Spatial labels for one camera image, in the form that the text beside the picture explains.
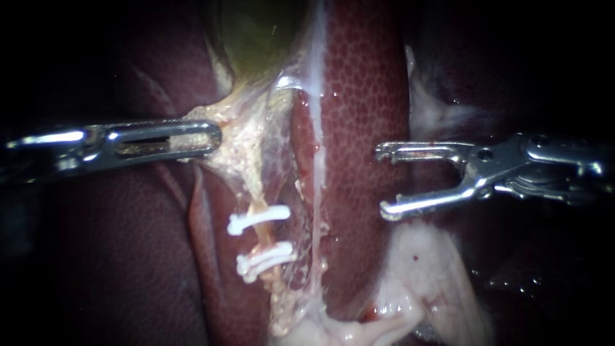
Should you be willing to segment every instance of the metal surgical instrument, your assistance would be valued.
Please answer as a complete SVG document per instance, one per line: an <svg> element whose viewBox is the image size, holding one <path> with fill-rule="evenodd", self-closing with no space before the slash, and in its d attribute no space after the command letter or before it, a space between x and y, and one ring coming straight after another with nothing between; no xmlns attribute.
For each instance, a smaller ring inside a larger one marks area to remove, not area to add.
<svg viewBox="0 0 615 346"><path fill-rule="evenodd" d="M207 135L208 144L194 149L170 147L168 137L193 134ZM208 121L56 126L2 144L0 185L56 181L158 160L207 156L221 142L220 128Z"/></svg>
<svg viewBox="0 0 615 346"><path fill-rule="evenodd" d="M587 204L612 193L612 147L546 135L516 133L489 146L463 142L386 142L376 146L377 161L391 163L446 160L461 175L455 188L418 195L397 195L380 203L389 221L433 213L502 192L519 199L542 197L569 205Z"/></svg>

